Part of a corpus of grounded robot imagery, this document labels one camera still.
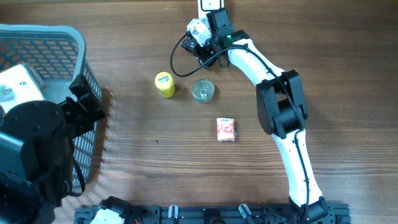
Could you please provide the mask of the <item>silver top tin can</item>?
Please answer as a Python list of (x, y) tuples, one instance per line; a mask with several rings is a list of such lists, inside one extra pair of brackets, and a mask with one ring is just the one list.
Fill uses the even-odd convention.
[(215, 86), (209, 79), (200, 79), (192, 85), (193, 99), (199, 103), (207, 103), (213, 99)]

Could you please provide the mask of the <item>yellow lid jar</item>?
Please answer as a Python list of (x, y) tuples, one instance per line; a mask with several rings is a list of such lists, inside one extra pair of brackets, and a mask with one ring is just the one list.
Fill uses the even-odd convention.
[(173, 76), (168, 72), (160, 72), (155, 77), (155, 86), (160, 96), (170, 98), (175, 93)]

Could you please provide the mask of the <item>red juice carton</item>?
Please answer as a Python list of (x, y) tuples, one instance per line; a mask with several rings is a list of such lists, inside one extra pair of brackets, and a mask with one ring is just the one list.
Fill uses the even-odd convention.
[(217, 139), (219, 142), (234, 141), (236, 138), (236, 132), (234, 130), (233, 118), (217, 118)]

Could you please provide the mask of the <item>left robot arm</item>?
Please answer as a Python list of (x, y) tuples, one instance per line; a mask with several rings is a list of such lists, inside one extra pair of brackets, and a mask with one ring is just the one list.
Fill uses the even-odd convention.
[(52, 223), (65, 197), (85, 192), (73, 140), (106, 113), (84, 75), (69, 89), (75, 100), (28, 101), (1, 120), (1, 223)]

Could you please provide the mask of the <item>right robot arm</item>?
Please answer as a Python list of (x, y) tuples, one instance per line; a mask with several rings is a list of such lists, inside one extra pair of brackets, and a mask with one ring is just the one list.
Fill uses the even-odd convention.
[(198, 15), (178, 44), (191, 52), (201, 67), (210, 67), (224, 57), (256, 87), (260, 125), (277, 144), (287, 173), (290, 222), (316, 223), (330, 217), (307, 152), (308, 109), (300, 75), (266, 59), (245, 31), (234, 29), (222, 3), (200, 4)]

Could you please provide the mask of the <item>white barcode scanner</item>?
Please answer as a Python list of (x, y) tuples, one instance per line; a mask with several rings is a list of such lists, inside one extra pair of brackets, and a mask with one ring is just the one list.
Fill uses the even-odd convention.
[(198, 19), (210, 28), (206, 15), (224, 7), (224, 0), (198, 0)]

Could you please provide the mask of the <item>grey plastic mesh basket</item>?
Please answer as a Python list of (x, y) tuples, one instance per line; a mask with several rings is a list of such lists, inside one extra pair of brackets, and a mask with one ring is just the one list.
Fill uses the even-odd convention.
[(90, 178), (97, 124), (104, 114), (102, 91), (86, 60), (82, 34), (69, 26), (1, 25), (1, 70), (25, 64), (36, 73), (42, 98), (61, 103), (70, 97), (94, 120), (92, 129), (73, 140), (74, 157)]

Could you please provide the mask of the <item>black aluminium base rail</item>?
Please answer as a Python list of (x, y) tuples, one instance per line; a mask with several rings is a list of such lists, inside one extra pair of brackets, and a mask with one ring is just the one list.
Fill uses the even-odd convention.
[[(133, 218), (127, 223), (262, 223), (262, 224), (283, 224), (295, 223), (293, 221), (290, 205), (288, 204), (267, 204), (265, 206), (249, 206), (251, 215), (244, 218), (237, 206), (228, 207), (160, 207), (133, 206)], [(175, 210), (178, 216), (172, 215), (169, 209)], [(98, 206), (91, 208), (79, 208), (75, 210), (73, 223), (91, 223)], [(334, 223), (350, 224), (351, 217), (347, 204), (327, 203), (327, 214), (325, 217), (311, 223)]]

